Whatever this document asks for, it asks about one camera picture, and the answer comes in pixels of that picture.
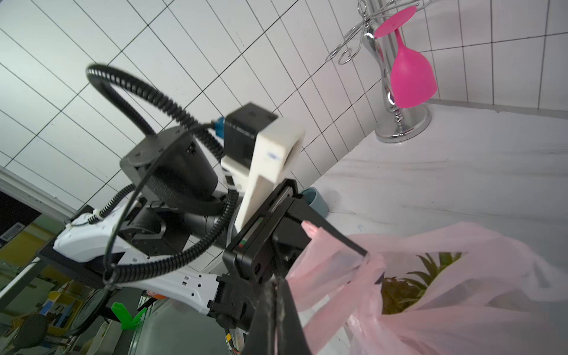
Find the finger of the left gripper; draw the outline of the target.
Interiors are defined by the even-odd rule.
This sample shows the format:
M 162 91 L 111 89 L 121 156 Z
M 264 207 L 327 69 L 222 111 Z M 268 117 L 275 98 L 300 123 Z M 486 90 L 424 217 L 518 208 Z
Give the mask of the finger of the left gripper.
M 315 212 L 305 201 L 302 200 L 302 197 L 294 197 L 292 199 L 292 204 L 288 208 L 288 218 L 293 220 L 295 223 L 298 223 L 301 229 L 314 227 L 315 232 L 322 229 L 324 232 L 330 234 L 336 241 L 362 257 L 365 257 L 368 254 L 364 248 L 333 227 L 327 221 L 327 218 L 323 218 Z

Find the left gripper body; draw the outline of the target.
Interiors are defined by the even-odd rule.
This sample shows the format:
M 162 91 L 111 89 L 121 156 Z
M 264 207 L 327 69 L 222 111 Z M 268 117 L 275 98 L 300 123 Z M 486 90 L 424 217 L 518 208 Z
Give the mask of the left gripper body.
M 285 218 L 294 197 L 299 198 L 295 180 L 285 177 L 253 217 L 232 239 L 225 251 L 223 262 L 231 272 L 254 284 L 266 282 L 277 270 L 280 256 L 277 244 L 282 238 L 274 235 L 277 226 Z M 201 256 L 220 237 L 221 232 L 230 232 L 243 196 L 229 189 L 220 219 L 202 241 L 186 251 L 147 263 L 122 264 L 119 267 L 119 282 L 134 283 L 169 274 L 188 265 Z

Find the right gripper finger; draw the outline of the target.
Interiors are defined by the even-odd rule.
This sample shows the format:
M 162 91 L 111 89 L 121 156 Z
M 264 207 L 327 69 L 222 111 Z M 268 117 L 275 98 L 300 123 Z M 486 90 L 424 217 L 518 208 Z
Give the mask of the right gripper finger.
M 306 337 L 284 277 L 275 277 L 253 291 L 245 285 L 248 335 L 243 354 L 310 354 Z

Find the green-brown pineapple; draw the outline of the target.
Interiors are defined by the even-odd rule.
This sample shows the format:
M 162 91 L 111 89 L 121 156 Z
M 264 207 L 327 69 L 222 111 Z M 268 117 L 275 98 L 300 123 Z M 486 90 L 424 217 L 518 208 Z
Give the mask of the green-brown pineapple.
M 418 280 L 409 277 L 385 278 L 381 290 L 383 314 L 399 314 L 417 303 L 432 282 L 461 256 L 461 252 L 440 252 L 438 261 L 436 261 L 428 253 L 417 255 L 425 267 L 425 271 L 412 271 L 408 272 L 407 275 L 418 277 Z

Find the pink plastic bag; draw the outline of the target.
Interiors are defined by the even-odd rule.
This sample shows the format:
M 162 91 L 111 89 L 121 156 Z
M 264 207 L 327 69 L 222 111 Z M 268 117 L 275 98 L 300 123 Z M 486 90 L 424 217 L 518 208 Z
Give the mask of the pink plastic bag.
M 322 229 L 287 281 L 313 354 L 565 354 L 552 319 L 567 305 L 567 274 L 526 244 L 475 223 L 403 238 L 352 235 L 362 257 Z M 461 252 L 422 298 L 383 314 L 387 277 L 425 271 L 417 255 Z

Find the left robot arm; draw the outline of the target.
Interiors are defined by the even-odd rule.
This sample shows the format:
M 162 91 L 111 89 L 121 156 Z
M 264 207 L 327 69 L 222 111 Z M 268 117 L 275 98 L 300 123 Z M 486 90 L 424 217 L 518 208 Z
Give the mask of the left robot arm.
M 263 285 L 287 275 L 310 244 L 309 222 L 366 255 L 301 198 L 285 176 L 304 132 L 274 121 L 181 126 L 145 137 L 120 162 L 131 183 L 78 216 L 41 252 L 99 287 L 136 287 L 248 331 Z

